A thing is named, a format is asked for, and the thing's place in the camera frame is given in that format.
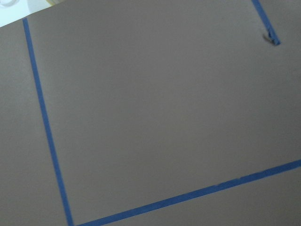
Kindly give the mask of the brown paper table cover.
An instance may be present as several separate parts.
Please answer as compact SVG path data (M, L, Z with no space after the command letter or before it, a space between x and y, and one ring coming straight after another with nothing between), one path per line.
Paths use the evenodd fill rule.
M67 0L0 30L0 223L298 226L301 3Z

